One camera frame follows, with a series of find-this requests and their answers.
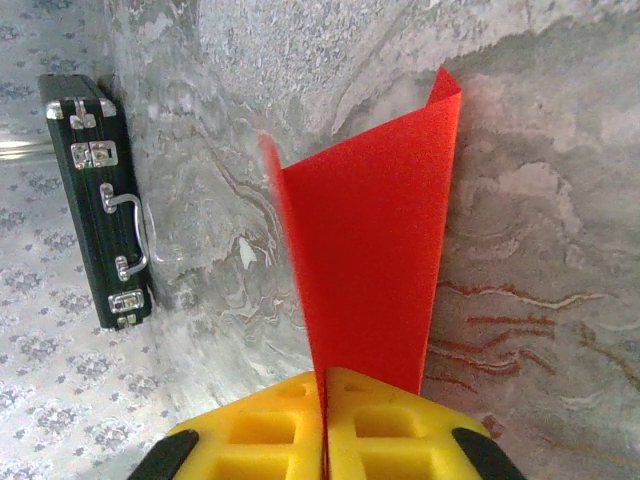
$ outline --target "floral pattern wall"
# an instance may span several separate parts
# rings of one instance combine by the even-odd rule
[[[45,135],[37,77],[108,73],[100,2],[0,0],[0,141]]]
[[[0,0],[0,12],[2,154],[48,141],[38,75],[112,67],[101,5]],[[98,328],[55,159],[0,155],[1,480],[126,478],[175,423],[146,328]]]

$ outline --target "black briefcase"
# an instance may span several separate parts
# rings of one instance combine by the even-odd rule
[[[149,253],[122,112],[84,75],[38,85],[100,325],[138,324]]]

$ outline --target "yellow foam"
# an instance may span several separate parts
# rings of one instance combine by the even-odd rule
[[[320,480],[322,417],[313,372],[192,418],[200,440],[174,480]]]
[[[481,480],[451,435],[480,423],[343,368],[327,391],[331,480]]]

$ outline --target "briefcase handle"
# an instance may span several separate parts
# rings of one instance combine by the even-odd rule
[[[149,250],[147,248],[147,232],[144,227],[144,218],[142,216],[142,203],[140,199],[131,193],[124,193],[115,196],[113,193],[113,185],[103,183],[100,185],[100,197],[102,197],[102,207],[107,213],[115,213],[117,206],[125,202],[133,202],[133,226],[136,230],[136,239],[138,247],[142,252],[140,261],[129,266],[127,257],[124,255],[116,257],[116,269],[118,270],[118,278],[122,282],[126,282],[134,275],[142,271],[149,263]]]

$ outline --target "folded paper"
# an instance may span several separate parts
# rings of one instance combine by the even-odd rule
[[[440,69],[424,108],[287,168],[261,137],[322,411],[329,367],[420,392],[460,101]]]

